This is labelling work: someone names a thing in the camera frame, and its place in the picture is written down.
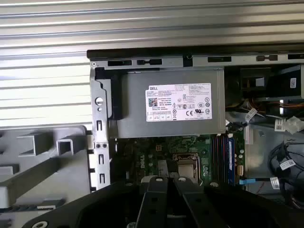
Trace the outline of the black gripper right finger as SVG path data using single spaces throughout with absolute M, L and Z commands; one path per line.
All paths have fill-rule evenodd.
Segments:
M 236 186 L 205 187 L 187 178 L 174 180 L 197 228 L 302 228 L 304 212 Z

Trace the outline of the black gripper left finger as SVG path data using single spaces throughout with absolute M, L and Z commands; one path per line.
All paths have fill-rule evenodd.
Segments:
M 30 221 L 26 228 L 163 228 L 167 219 L 168 179 L 152 177 L 139 185 L 121 181 L 60 206 Z

